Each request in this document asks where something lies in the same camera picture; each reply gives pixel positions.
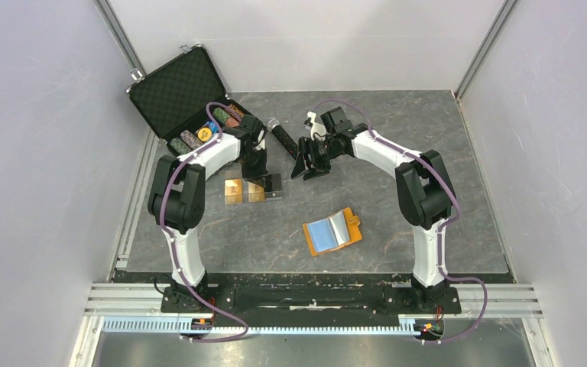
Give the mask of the orange leather card holder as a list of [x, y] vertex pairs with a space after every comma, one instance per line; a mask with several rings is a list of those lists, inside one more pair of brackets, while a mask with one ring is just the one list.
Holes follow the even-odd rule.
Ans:
[[324, 255], [345, 248], [363, 237], [361, 220], [346, 207], [325, 219], [305, 223], [303, 231], [312, 256]]

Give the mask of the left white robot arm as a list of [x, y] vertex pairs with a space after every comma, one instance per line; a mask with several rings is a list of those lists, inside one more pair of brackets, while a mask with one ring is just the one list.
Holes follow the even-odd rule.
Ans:
[[281, 188], [268, 173], [266, 126], [252, 115], [240, 125], [224, 128], [203, 146], [179, 157], [166, 155], [157, 163], [148, 212], [164, 234], [172, 261], [173, 283], [183, 288], [180, 301], [191, 311], [201, 311], [209, 303], [209, 290], [199, 283], [206, 276], [200, 257], [197, 227], [206, 205], [206, 181], [223, 166], [241, 165], [242, 180], [265, 193]]

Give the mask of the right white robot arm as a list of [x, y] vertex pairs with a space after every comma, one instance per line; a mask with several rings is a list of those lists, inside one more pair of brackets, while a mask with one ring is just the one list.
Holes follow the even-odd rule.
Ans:
[[448, 271], [444, 233], [459, 204], [442, 156], [405, 148], [384, 138], [371, 124], [353, 124], [341, 107], [317, 115], [308, 112], [307, 137], [298, 141], [291, 177], [309, 180], [328, 174], [332, 160], [348, 155], [366, 161], [394, 178], [402, 216], [413, 228], [414, 265], [411, 303], [430, 312], [442, 300]]

